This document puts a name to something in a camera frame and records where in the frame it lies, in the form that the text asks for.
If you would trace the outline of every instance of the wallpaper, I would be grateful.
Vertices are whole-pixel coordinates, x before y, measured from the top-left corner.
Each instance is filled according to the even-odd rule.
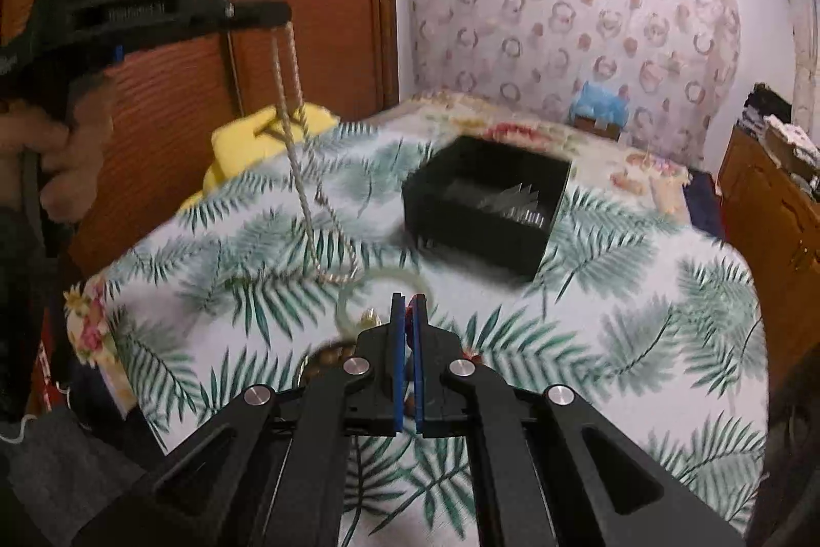
[[[551,121],[584,82],[629,102],[622,140],[690,166],[735,77],[735,0],[412,0],[417,88]]]

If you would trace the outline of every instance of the metal bolt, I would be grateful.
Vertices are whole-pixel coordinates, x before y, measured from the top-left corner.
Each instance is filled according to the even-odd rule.
[[[271,390],[265,386],[253,386],[245,390],[245,403],[251,406],[264,406],[271,400]]]
[[[567,386],[552,386],[547,390],[547,398],[559,406],[569,406],[575,401],[575,393]]]
[[[467,378],[469,375],[473,375],[475,370],[476,365],[470,360],[453,360],[450,362],[450,373],[461,376],[462,378]]]
[[[342,367],[350,375],[362,375],[370,371],[370,362],[364,357],[351,357],[344,361]]]

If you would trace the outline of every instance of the open black box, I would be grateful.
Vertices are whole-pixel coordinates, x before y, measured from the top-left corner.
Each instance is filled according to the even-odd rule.
[[[520,147],[458,137],[404,182],[404,224],[415,240],[431,240],[506,267],[532,280],[558,215],[571,164]],[[457,180],[502,192],[518,184],[538,192],[546,223],[536,227],[470,207],[445,192]]]

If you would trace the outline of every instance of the dresser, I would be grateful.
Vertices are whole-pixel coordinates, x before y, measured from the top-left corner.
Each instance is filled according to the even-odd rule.
[[[719,184],[727,240],[749,263],[760,298],[773,392],[820,342],[820,205],[739,128]]]

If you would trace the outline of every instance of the tablecloth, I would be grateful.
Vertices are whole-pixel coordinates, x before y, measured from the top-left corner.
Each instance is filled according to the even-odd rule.
[[[521,283],[403,233],[403,179],[436,149],[346,124],[315,140],[321,175],[365,278],[311,278],[284,157],[240,174],[141,241],[104,274],[116,355],[165,450],[245,386],[294,383],[299,362],[339,338],[337,319],[423,289],[430,321],[457,332],[510,383],[576,389],[742,530],[760,478],[766,354],[749,270],[728,245],[657,211],[571,181],[536,279]],[[316,211],[317,253],[345,262]],[[294,267],[304,275],[286,278]],[[342,544],[477,544],[464,443],[354,438]]]

